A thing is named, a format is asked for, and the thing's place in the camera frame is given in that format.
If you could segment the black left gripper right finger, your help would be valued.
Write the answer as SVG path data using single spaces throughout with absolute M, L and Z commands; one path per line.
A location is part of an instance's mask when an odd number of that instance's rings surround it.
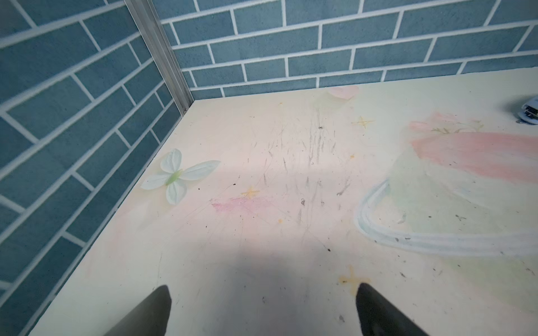
M 363 335 L 427 336 L 370 284 L 359 285 L 356 307 Z

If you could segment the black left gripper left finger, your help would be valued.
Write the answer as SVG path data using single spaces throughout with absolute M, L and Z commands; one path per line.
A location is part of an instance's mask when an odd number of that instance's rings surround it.
M 172 298 L 169 288 L 162 285 L 141 301 L 105 335 L 164 336 L 168 327 L 171 306 Z

